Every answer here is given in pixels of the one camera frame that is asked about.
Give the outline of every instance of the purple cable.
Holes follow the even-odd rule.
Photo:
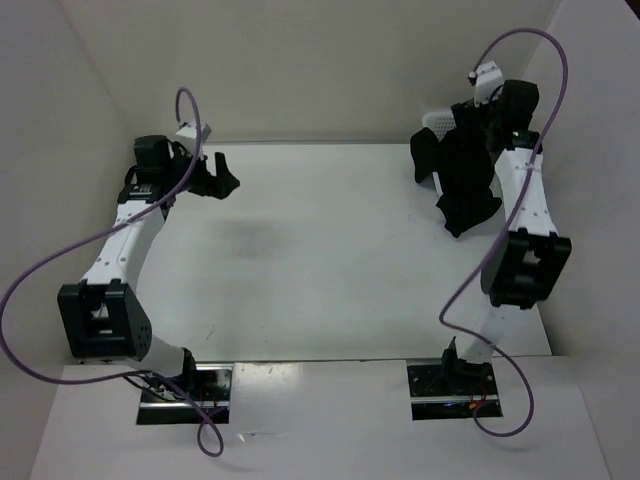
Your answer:
[[[88,385],[88,384],[91,384],[91,383],[99,383],[99,382],[105,382],[107,380],[113,380],[115,378],[135,377],[135,376],[146,375],[146,374],[155,375],[163,383],[165,383],[169,388],[171,388],[171,390],[173,390],[174,392],[176,392],[177,394],[182,396],[196,410],[196,412],[198,412],[198,414],[202,417],[204,423],[209,425],[214,430],[216,436],[218,437],[218,440],[220,441],[220,450],[218,452],[210,452],[209,450],[204,448],[204,446],[202,445],[202,441],[200,439],[200,434],[201,434],[202,429],[198,430],[198,445],[200,446],[200,449],[206,455],[208,455],[210,457],[219,457],[222,454],[223,450],[224,450],[224,442],[222,441],[222,436],[220,435],[220,431],[218,430],[218,427],[216,427],[216,425],[213,423],[213,421],[211,420],[209,415],[207,415],[207,413],[202,408],[200,408],[193,400],[191,400],[191,398],[189,398],[189,396],[186,394],[186,392],[184,392],[182,389],[180,389],[171,380],[169,380],[169,379],[167,379],[167,378],[165,378],[165,377],[163,377],[163,376],[161,376],[161,375],[159,375],[159,374],[157,374],[155,372],[149,372],[149,371],[143,371],[143,370],[134,370],[134,371],[131,371],[131,372],[116,373],[116,374],[113,374],[113,375],[105,375],[105,376],[96,377],[96,378],[87,378],[87,379],[83,379],[83,380],[63,380],[63,379],[59,379],[59,378],[47,377],[46,375],[42,375],[41,373],[36,372],[31,367],[29,367],[28,365],[24,364],[18,357],[16,357],[16,355],[13,353],[13,351],[11,350],[9,345],[7,344],[7,340],[6,340],[5,336],[4,336],[4,330],[2,328],[3,327],[2,320],[4,318],[4,311],[5,311],[6,307],[7,307],[7,303],[9,302],[9,299],[11,298],[11,295],[13,295],[13,293],[20,286],[20,284],[23,281],[25,281],[33,272],[35,272],[36,270],[44,267],[48,263],[52,262],[53,260],[65,255],[65,254],[67,254],[69,252],[72,252],[72,251],[74,251],[74,250],[76,250],[76,249],[78,249],[80,247],[84,247],[85,245],[87,245],[87,244],[89,244],[91,242],[94,242],[94,241],[99,240],[99,239],[104,238],[104,237],[108,237],[109,235],[112,235],[112,234],[114,234],[116,232],[119,232],[120,230],[122,230],[124,228],[127,228],[131,223],[133,223],[136,220],[144,217],[148,213],[150,213],[153,210],[155,210],[156,208],[160,207],[160,205],[162,205],[163,203],[165,203],[167,201],[172,201],[173,197],[175,197],[178,193],[180,193],[180,191],[182,190],[182,187],[184,186],[184,184],[189,179],[189,176],[191,175],[191,172],[193,172],[193,169],[194,169],[194,167],[196,165],[196,161],[198,160],[198,158],[202,154],[202,136],[201,136],[200,112],[198,110],[198,105],[196,103],[196,99],[195,99],[195,97],[193,96],[193,94],[191,93],[191,91],[188,88],[180,87],[178,89],[178,92],[176,93],[176,116],[178,117],[178,120],[179,120],[180,119],[180,97],[181,97],[181,95],[183,93],[189,98],[189,101],[191,102],[191,107],[193,108],[194,121],[196,123],[196,152],[194,153],[193,158],[191,159],[191,163],[189,164],[189,167],[187,168],[187,171],[185,172],[184,176],[180,179],[180,181],[176,184],[176,186],[173,187],[160,200],[158,200],[157,202],[151,204],[148,208],[145,208],[143,211],[135,214],[130,219],[128,219],[126,222],[114,225],[113,227],[109,228],[108,230],[104,230],[102,232],[96,233],[96,234],[94,234],[94,235],[92,235],[90,237],[85,238],[84,240],[80,240],[79,242],[76,242],[76,243],[74,243],[72,245],[69,245],[68,247],[63,248],[62,250],[58,250],[57,252],[54,252],[51,255],[43,258],[39,262],[37,262],[34,265],[32,265],[31,267],[29,267],[24,272],[22,272],[20,275],[18,275],[18,278],[16,278],[13,281],[13,283],[11,283],[11,285],[9,285],[9,288],[7,288],[7,291],[2,296],[2,300],[0,300],[0,348],[2,348],[2,351],[7,355],[7,357],[11,361],[11,363],[13,363],[17,368],[22,370],[24,373],[26,373],[27,375],[29,375],[29,376],[37,379],[37,380],[40,380],[40,381],[46,382],[46,383],[52,383],[54,385]]]
[[[493,42],[491,42],[491,44],[482,53],[482,55],[480,56],[480,59],[478,60],[478,62],[473,67],[473,71],[475,72],[478,69],[478,66],[480,66],[482,61],[487,56],[487,54],[493,49],[493,47],[496,46],[497,43],[499,43],[501,40],[503,40],[503,39],[505,39],[507,37],[510,37],[511,35],[515,35],[517,33],[532,33],[534,35],[538,35],[540,37],[546,38],[547,40],[549,40],[549,42],[551,42],[551,44],[558,51],[558,54],[560,55],[560,60],[562,62],[562,84],[560,86],[560,93],[558,94],[558,99],[556,100],[556,104],[553,107],[553,110],[551,111],[551,115],[549,115],[549,119],[547,120],[547,123],[545,123],[544,127],[542,128],[542,131],[540,132],[540,137],[538,138],[538,141],[536,142],[535,146],[533,147],[533,150],[531,151],[531,157],[529,158],[529,165],[533,165],[533,163],[535,162],[535,159],[536,159],[536,152],[538,151],[538,149],[542,145],[542,140],[547,135],[547,132],[549,131],[549,128],[551,127],[551,124],[555,120],[556,115],[558,114],[558,111],[560,110],[560,106],[562,105],[562,101],[564,100],[565,92],[567,91],[567,82],[568,82],[568,77],[569,77],[569,64],[567,62],[567,56],[564,53],[562,45],[560,45],[560,42],[558,42],[558,40],[556,40],[553,36],[551,36],[550,34],[545,32],[544,30],[539,30],[537,28],[527,28],[527,27],[515,28],[513,30],[509,30],[508,32],[503,33],[498,38],[496,38]],[[531,423],[531,419],[533,418],[534,405],[535,405],[535,402],[534,402],[534,399],[533,399],[533,390],[531,389],[531,384],[529,383],[529,380],[527,379],[526,375],[524,374],[524,372],[522,371],[520,366],[516,363],[516,361],[512,357],[507,355],[502,349],[500,349],[499,347],[494,345],[491,342],[491,340],[489,340],[488,338],[486,338],[485,336],[483,336],[483,335],[481,335],[481,334],[479,334],[477,332],[474,332],[473,330],[470,330],[470,329],[465,328],[465,327],[461,327],[459,325],[454,325],[453,323],[449,323],[448,321],[446,321],[444,319],[444,317],[447,314],[447,312],[449,311],[449,309],[451,308],[451,306],[454,304],[454,302],[458,299],[458,297],[460,297],[460,295],[462,295],[462,292],[464,292],[466,290],[466,288],[469,286],[469,284],[478,276],[478,274],[482,271],[482,269],[487,265],[489,260],[491,260],[491,258],[496,254],[496,252],[500,248],[502,242],[504,241],[504,239],[507,236],[507,232],[509,231],[509,226],[513,223],[513,220],[515,219],[516,215],[518,214],[518,211],[520,210],[520,206],[522,205],[522,201],[524,200],[524,196],[527,193],[527,188],[529,188],[529,183],[531,182],[531,174],[532,174],[532,171],[528,170],[527,171],[527,175],[526,175],[526,177],[524,179],[524,184],[522,185],[522,190],[520,190],[520,195],[518,195],[516,203],[513,206],[513,210],[511,210],[511,213],[509,214],[509,217],[507,218],[507,221],[505,222],[504,227],[502,228],[502,230],[498,234],[498,237],[495,239],[495,241],[491,245],[491,248],[489,249],[487,254],[484,256],[482,261],[478,264],[478,266],[469,274],[467,279],[464,282],[462,282],[462,284],[454,292],[454,294],[451,296],[451,298],[449,300],[447,300],[447,303],[445,303],[444,307],[442,307],[442,311],[440,312],[440,315],[438,316],[438,318],[440,320],[440,323],[442,325],[444,325],[446,327],[449,327],[449,328],[451,328],[453,330],[457,330],[459,332],[467,333],[467,334],[469,334],[469,335],[471,335],[473,337],[476,337],[476,338],[482,340],[484,343],[489,345],[493,350],[495,350],[500,355],[502,355],[513,366],[513,368],[516,369],[516,371],[518,372],[518,375],[520,375],[520,378],[522,378],[522,382],[524,383],[524,386],[527,389],[527,395],[529,396],[529,413],[527,414],[527,418],[525,419],[525,421],[518,428],[516,428],[514,430],[511,430],[509,432],[494,432],[494,431],[489,430],[488,428],[484,427],[482,424],[480,424],[480,421],[478,420],[478,411],[483,406],[487,405],[488,402],[481,404],[479,407],[477,407],[477,408],[475,408],[473,410],[473,419],[476,422],[476,425],[478,425],[480,430],[482,430],[483,432],[485,432],[485,433],[487,433],[487,434],[489,434],[489,435],[491,435],[493,437],[512,437],[512,436],[517,435],[520,432],[522,432]]]

